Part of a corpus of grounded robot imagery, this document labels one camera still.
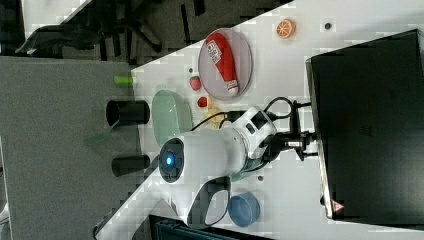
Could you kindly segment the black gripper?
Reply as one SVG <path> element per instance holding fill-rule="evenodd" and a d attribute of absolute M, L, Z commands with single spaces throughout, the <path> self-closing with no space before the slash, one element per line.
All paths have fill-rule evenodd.
<path fill-rule="evenodd" d="M 315 140 L 315 134 L 309 131 L 301 133 L 278 132 L 270 141 L 263 154 L 264 160 L 275 160 L 287 150 L 294 150 L 301 161 L 307 157 L 315 157 L 317 152 L 307 152 L 307 146 Z"/>

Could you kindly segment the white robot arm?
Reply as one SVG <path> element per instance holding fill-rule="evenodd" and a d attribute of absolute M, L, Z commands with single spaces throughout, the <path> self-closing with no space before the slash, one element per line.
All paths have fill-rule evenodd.
<path fill-rule="evenodd" d="M 200 129 L 174 136 L 161 147 L 158 167 L 145 181 L 147 188 L 174 208 L 192 228 L 206 228 L 226 214 L 233 175 L 253 172 L 286 150 L 303 157 L 306 146 L 316 139 L 308 131 L 279 132 L 275 116 L 254 106 L 230 126 Z M 217 194 L 224 204 L 211 207 Z"/>

